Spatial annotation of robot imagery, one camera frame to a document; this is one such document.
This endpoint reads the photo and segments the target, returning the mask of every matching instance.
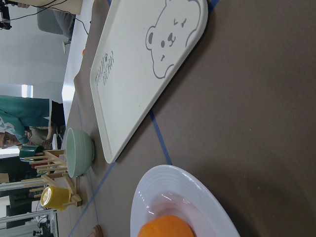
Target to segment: black device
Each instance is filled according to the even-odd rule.
[[[1,12],[1,21],[0,21],[0,29],[10,30],[12,28],[10,24],[10,14],[8,4],[17,5],[17,2],[8,1],[8,0],[0,0],[0,12]]]

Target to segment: bear face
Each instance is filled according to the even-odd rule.
[[[149,27],[146,48],[151,51],[154,74],[158,79],[180,59],[200,21],[197,0],[166,0],[155,26]]]

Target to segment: glasses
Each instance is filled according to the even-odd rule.
[[[6,148],[8,145],[8,140],[10,140],[9,136],[7,134],[3,137],[3,148]]]

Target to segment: gray pants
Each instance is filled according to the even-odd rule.
[[[53,12],[59,24],[59,27],[63,31],[63,35],[71,39],[73,35],[76,15],[73,15],[67,12],[57,11],[57,10],[54,10]]]

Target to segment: green bowl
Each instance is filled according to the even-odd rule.
[[[66,159],[70,177],[85,173],[94,158],[94,146],[87,133],[69,128],[66,140]]]

